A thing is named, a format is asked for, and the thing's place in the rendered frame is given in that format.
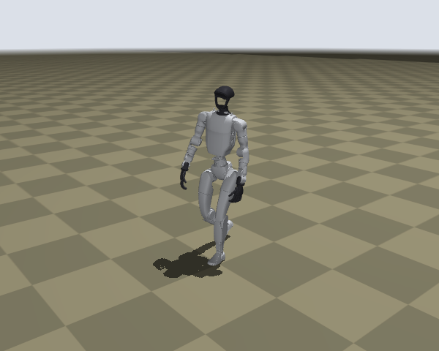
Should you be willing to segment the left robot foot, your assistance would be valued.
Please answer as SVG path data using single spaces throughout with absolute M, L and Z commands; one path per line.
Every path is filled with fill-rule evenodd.
M 221 263 L 223 260 L 225 260 L 225 253 L 223 252 L 222 255 L 219 254 L 215 254 L 210 260 L 208 260 L 208 264 L 209 265 L 218 265 L 219 263 Z

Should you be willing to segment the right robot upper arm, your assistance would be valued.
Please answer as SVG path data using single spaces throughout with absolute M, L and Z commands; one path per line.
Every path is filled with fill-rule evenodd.
M 198 114 L 198 122 L 197 122 L 196 128 L 195 128 L 195 135 L 193 136 L 192 142 L 191 142 L 191 144 L 194 146 L 200 146 L 200 144 L 202 143 L 201 136 L 204 132 L 204 129 L 206 128 L 206 117 L 207 117 L 208 113 L 209 112 L 207 112 L 207 111 L 203 111 L 203 112 Z

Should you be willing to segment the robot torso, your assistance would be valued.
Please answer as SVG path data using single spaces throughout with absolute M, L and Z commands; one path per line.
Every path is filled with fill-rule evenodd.
M 215 108 L 206 117 L 206 146 L 208 153 L 215 155 L 212 160 L 214 164 L 211 171 L 214 178 L 224 180 L 227 172 L 232 168 L 232 164 L 226 161 L 225 156 L 230 154 L 236 142 L 236 131 L 233 129 L 233 119 L 237 118 L 234 114 L 226 116 L 217 115 Z

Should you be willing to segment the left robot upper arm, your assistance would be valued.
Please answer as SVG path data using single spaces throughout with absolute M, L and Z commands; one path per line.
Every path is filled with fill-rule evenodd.
M 240 118 L 233 119 L 233 129 L 237 132 L 238 142 L 240 148 L 237 149 L 236 154 L 239 157 L 243 157 L 242 151 L 248 149 L 248 138 L 247 138 L 247 123 Z M 249 149 L 248 149 L 249 150 Z

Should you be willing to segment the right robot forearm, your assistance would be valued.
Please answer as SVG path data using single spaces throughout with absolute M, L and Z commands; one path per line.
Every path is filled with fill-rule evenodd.
M 193 136 L 194 136 L 194 135 L 193 135 Z M 193 138 L 193 136 L 192 136 L 192 138 Z M 195 152 L 197 151 L 196 147 L 195 147 L 195 146 L 192 146 L 192 144 L 191 144 L 191 142 L 192 142 L 192 138 L 191 138 L 191 140 L 190 140 L 190 144 L 189 144 L 188 149 L 187 149 L 187 152 L 186 152 L 186 154 L 185 154 L 184 161 L 183 161 L 182 164 L 181 164 L 182 167 L 184 166 L 184 163 L 185 163 L 185 162 L 188 162 L 188 163 L 189 163 L 189 167 L 190 167 L 190 162 L 193 160 L 193 157 L 194 157 L 194 155 L 195 155 Z M 189 167 L 188 167 L 188 168 L 189 168 Z

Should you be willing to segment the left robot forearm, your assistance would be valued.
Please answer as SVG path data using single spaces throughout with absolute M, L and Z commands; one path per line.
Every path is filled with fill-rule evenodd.
M 249 163 L 249 151 L 247 148 L 245 148 L 242 151 L 242 155 L 243 155 L 243 158 L 239 159 L 238 176 L 241 177 L 241 184 L 244 184 L 246 182 L 247 163 Z M 237 178 L 238 178 L 238 176 L 237 176 Z

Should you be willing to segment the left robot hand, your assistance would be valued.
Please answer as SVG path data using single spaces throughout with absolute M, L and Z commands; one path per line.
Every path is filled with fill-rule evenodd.
M 231 194 L 228 195 L 228 197 L 230 197 L 231 195 L 234 194 L 233 199 L 229 200 L 229 202 L 231 202 L 231 203 L 236 203 L 236 202 L 241 201 L 241 197 L 243 195 L 243 186 L 245 185 L 245 183 L 241 184 L 241 177 L 240 176 L 238 176 L 238 178 L 236 180 L 236 184 L 237 184 L 237 186 L 236 186 L 235 190 Z

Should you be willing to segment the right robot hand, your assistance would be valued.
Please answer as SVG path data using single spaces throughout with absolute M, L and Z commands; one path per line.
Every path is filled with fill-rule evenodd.
M 180 179 L 181 179 L 181 187 L 183 188 L 183 189 L 186 189 L 187 190 L 187 188 L 184 186 L 184 183 L 186 183 L 186 180 L 185 180 L 185 174 L 186 174 L 186 171 L 188 171 L 188 167 L 189 167 L 189 163 L 188 162 L 185 162 L 184 163 L 184 166 L 183 167 L 181 167 L 181 175 L 180 175 Z

